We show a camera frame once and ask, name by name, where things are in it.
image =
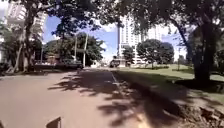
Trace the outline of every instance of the road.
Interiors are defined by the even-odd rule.
[[[0,78],[4,128],[137,128],[109,71]]]

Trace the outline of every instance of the white building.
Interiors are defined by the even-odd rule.
[[[135,35],[133,33],[134,27],[131,26],[132,19],[130,18],[122,18],[122,22],[124,27],[118,28],[118,52],[117,55],[120,58],[123,58],[123,51],[126,47],[133,47],[135,58],[134,63],[142,62],[142,60],[139,58],[138,53],[136,51],[138,43],[146,40],[146,39],[162,39],[161,34],[161,27],[156,26],[155,28],[149,29],[145,36],[142,35]]]
[[[18,5],[15,2],[12,2],[8,5],[8,9],[5,14],[5,24],[7,25],[23,25],[25,21],[26,9],[22,5]],[[34,33],[43,35],[45,21],[47,19],[47,14],[39,13],[38,18],[34,19],[34,24],[32,31]]]

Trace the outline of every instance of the green lawn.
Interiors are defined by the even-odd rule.
[[[119,72],[128,76],[133,81],[138,81],[142,84],[147,84],[151,88],[162,90],[163,92],[174,93],[180,85],[173,84],[172,80],[179,79],[192,79],[194,78],[193,70],[186,66],[181,66],[180,71],[176,71],[177,65],[170,65],[169,69],[136,69],[136,68],[121,68]],[[224,77],[219,75],[212,75],[211,79],[224,81]],[[219,93],[208,93],[200,91],[200,95],[203,95],[209,99],[216,100],[224,103],[224,95]]]

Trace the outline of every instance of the tall building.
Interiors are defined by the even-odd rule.
[[[124,17],[122,18],[122,22],[124,24],[124,27],[118,28],[118,56],[120,58],[123,58],[123,51],[126,47],[133,47],[135,58],[134,63],[137,63],[138,61],[141,61],[137,56],[137,45],[139,42],[141,42],[141,35],[135,35],[133,33],[133,27],[131,27],[131,19]]]
[[[137,53],[137,45],[138,43],[146,40],[146,39],[162,39],[161,34],[161,28],[159,26],[156,26],[155,28],[149,29],[146,32],[146,35],[135,35],[133,33],[134,27],[132,24],[132,19],[123,17],[122,23],[124,27],[118,28],[118,48],[117,48],[117,55],[120,58],[123,58],[123,51],[126,47],[133,47],[135,57],[134,57],[134,63],[141,63],[143,62]]]
[[[23,25],[25,21],[26,9],[22,5],[18,5],[16,2],[12,2],[8,5],[8,9],[5,14],[5,24],[9,26],[13,25]],[[34,24],[32,31],[39,36],[43,35],[45,21],[47,19],[47,14],[41,12],[38,13],[38,18],[34,19]]]

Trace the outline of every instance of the white road marking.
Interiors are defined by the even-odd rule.
[[[116,86],[118,88],[118,92],[125,99],[125,95],[123,94],[123,92],[121,91],[121,89],[119,87],[120,83],[118,82],[118,80],[116,79],[116,77],[114,76],[114,74],[111,71],[109,71],[109,72],[111,73],[111,76],[112,76],[112,78],[113,78],[113,80],[115,82],[114,84],[116,84]],[[133,107],[131,107],[131,106],[127,106],[127,107],[129,107],[129,110],[130,110],[131,113],[136,114],[136,118],[137,118],[137,121],[138,121],[138,128],[151,128],[149,126],[148,121],[145,119],[144,114],[135,112],[135,109]]]

